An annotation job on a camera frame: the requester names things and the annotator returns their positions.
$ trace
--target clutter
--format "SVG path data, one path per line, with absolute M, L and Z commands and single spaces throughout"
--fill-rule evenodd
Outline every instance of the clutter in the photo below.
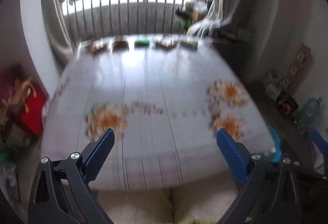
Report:
M 2 165 L 3 176 L 6 179 L 7 192 L 11 199 L 19 201 L 16 164 L 12 162 L 5 162 Z
M 5 124 L 0 126 L 0 136 L 3 146 L 10 147 L 16 152 L 18 151 L 17 147 L 28 147 L 31 143 L 31 139 L 26 133 L 9 118 Z
M 183 27 L 188 30 L 188 28 L 191 26 L 191 16 L 186 13 L 185 11 L 181 11 L 180 9 L 177 9 L 175 11 L 175 14 L 180 17 L 180 20 L 183 24 Z
M 43 131 L 42 126 L 42 108 L 47 98 L 38 85 L 35 85 L 36 96 L 30 95 L 26 100 L 26 105 L 29 108 L 29 112 L 25 110 L 19 110 L 17 114 L 13 116 L 15 122 L 26 133 L 31 136 L 40 136 Z
M 134 47 L 147 47 L 150 45 L 149 39 L 137 39 L 134 42 Z
M 112 50 L 114 51 L 121 51 L 129 49 L 129 43 L 125 40 L 117 40 L 114 41 L 112 45 Z
M 300 133 L 304 133 L 308 130 L 309 125 L 314 123 L 316 118 L 320 115 L 322 97 L 315 99 L 314 97 L 309 98 L 303 108 L 297 113 L 297 129 Z
M 274 101 L 276 102 L 282 89 L 276 87 L 274 84 L 270 83 L 268 87 L 265 89 L 265 93 Z
M 172 50 L 177 46 L 177 43 L 172 38 L 161 39 L 156 42 L 155 48 L 163 50 Z
M 299 47 L 296 57 L 294 58 L 293 62 L 288 68 L 284 79 L 281 81 L 279 87 L 283 90 L 287 91 L 292 83 L 296 80 L 297 75 L 301 71 L 302 67 L 304 66 L 306 59 L 308 58 L 311 49 L 309 49 L 306 45 L 301 44 Z
M 180 47 L 188 48 L 190 50 L 198 49 L 198 40 L 191 40 L 190 38 L 180 41 Z
M 189 14 L 191 20 L 197 22 L 205 18 L 208 9 L 207 3 L 197 0 L 186 2 L 184 12 Z
M 274 86 L 278 86 L 281 82 L 280 75 L 275 71 L 269 71 L 265 74 L 265 76 L 261 79 L 261 83 L 265 88 L 269 86 L 269 84 L 273 84 Z
M 96 40 L 92 45 L 85 46 L 85 52 L 96 56 L 100 53 L 107 51 L 107 45 L 102 42 L 102 40 Z
M 290 116 L 298 109 L 298 104 L 294 98 L 282 90 L 277 98 L 276 107 L 284 116 Z

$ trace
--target metal screw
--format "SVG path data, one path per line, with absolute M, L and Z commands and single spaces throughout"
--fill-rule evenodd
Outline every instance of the metal screw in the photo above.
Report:
M 41 159 L 41 163 L 42 164 L 45 164 L 45 163 L 47 163 L 48 162 L 48 158 L 47 157 L 43 157 L 42 159 Z
M 71 154 L 71 159 L 73 160 L 77 160 L 80 157 L 80 154 L 78 152 L 74 152 L 73 154 Z
M 259 154 L 253 154 L 252 155 L 252 159 L 254 159 L 254 160 L 260 160 L 261 159 L 261 156 Z
M 289 164 L 289 163 L 290 163 L 290 159 L 289 159 L 289 158 L 286 158 L 286 157 L 283 159 L 283 161 L 284 161 L 284 163 L 286 163 L 286 164 Z

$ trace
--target floral pattern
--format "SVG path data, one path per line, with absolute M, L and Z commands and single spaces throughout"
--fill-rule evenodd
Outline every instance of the floral pattern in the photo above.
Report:
M 135 112 L 144 113 L 150 116 L 152 113 L 163 115 L 164 110 L 157 108 L 156 104 L 143 102 L 133 102 L 130 106 L 124 104 L 119 107 L 117 104 L 97 105 L 93 108 L 91 115 L 87 117 L 88 136 L 91 141 L 97 141 L 106 129 L 112 129 L 116 140 L 122 140 L 123 131 L 127 128 L 127 115 Z
M 215 129 L 216 131 L 226 129 L 233 139 L 238 140 L 244 136 L 240 129 L 242 125 L 243 122 L 237 120 L 235 117 L 221 115 L 214 119 L 212 129 Z
M 229 105 L 243 106 L 246 104 L 246 92 L 239 83 L 217 80 L 215 86 L 209 88 L 208 93 L 216 100 L 223 100 Z
M 127 112 L 117 104 L 95 106 L 88 117 L 88 135 L 91 141 L 97 141 L 106 129 L 112 129 L 116 140 L 123 139 L 123 131 L 127 128 Z

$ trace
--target water bottle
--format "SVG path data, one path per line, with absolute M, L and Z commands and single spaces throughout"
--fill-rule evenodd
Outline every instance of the water bottle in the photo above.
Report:
M 297 129 L 300 133 L 308 130 L 309 125 L 314 123 L 321 111 L 320 102 L 322 97 L 315 99 L 311 97 L 297 114 Z

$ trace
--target window railing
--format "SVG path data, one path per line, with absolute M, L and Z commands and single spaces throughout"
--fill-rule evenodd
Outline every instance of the window railing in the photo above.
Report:
M 180 34 L 177 8 L 189 0 L 68 0 L 62 5 L 72 42 L 130 34 Z

